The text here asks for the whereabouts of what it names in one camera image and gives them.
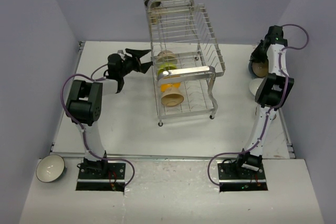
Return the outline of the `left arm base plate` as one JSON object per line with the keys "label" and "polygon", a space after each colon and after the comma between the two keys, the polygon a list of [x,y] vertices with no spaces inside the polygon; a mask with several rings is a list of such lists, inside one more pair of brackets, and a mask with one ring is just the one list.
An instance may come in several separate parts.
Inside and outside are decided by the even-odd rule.
{"label": "left arm base plate", "polygon": [[79,168],[76,191],[117,191],[125,190],[125,163],[108,163],[103,170]]}

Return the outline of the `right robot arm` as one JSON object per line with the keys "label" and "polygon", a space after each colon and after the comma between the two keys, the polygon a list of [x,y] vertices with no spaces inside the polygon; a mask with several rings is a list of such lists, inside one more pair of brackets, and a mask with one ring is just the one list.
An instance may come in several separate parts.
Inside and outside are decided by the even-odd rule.
{"label": "right robot arm", "polygon": [[246,178],[260,169],[268,129],[293,87],[294,79],[289,77],[286,69],[287,47],[282,27],[274,25],[269,27],[264,39],[251,54],[251,62],[268,63],[268,72],[255,94],[256,118],[250,138],[234,165],[234,172],[239,178]]}

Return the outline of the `beige scalloped bowl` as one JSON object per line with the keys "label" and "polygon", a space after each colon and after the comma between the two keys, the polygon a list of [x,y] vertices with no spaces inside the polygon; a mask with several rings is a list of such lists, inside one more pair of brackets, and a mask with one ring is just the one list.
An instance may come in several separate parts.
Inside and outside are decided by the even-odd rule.
{"label": "beige scalloped bowl", "polygon": [[255,109],[255,116],[257,118],[262,118],[268,116],[270,120],[274,120],[276,118],[277,110],[271,109],[269,107],[262,108],[261,106],[257,105]]}

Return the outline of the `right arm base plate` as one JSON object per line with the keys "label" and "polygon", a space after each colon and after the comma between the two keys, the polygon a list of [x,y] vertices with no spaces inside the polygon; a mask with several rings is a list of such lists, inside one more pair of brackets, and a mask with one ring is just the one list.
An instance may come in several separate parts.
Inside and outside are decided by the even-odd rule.
{"label": "right arm base plate", "polygon": [[258,171],[237,166],[236,161],[225,159],[217,162],[219,191],[264,191],[268,190],[263,165]]}

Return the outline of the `dark blue bowl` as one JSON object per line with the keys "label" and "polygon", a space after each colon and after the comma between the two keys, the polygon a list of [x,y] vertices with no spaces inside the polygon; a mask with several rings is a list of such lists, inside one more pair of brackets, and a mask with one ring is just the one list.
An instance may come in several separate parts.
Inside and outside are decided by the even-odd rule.
{"label": "dark blue bowl", "polygon": [[248,71],[252,78],[264,78],[268,74],[269,62],[253,62],[250,61],[248,64]]}

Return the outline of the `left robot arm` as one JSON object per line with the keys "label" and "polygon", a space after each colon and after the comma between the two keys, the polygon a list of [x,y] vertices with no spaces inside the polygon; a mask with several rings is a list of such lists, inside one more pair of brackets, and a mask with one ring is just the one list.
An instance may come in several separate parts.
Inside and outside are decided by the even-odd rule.
{"label": "left robot arm", "polygon": [[82,136],[85,147],[84,161],[92,163],[90,171],[97,178],[108,175],[109,165],[106,150],[98,129],[98,120],[102,111],[103,82],[111,81],[112,93],[118,94],[124,86],[124,77],[131,72],[145,74],[153,65],[152,61],[141,62],[141,58],[151,51],[127,48],[107,57],[107,67],[103,77],[95,79],[93,75],[73,74],[66,81],[72,80],[68,98],[64,99],[61,89],[60,100],[67,117],[74,123]]}

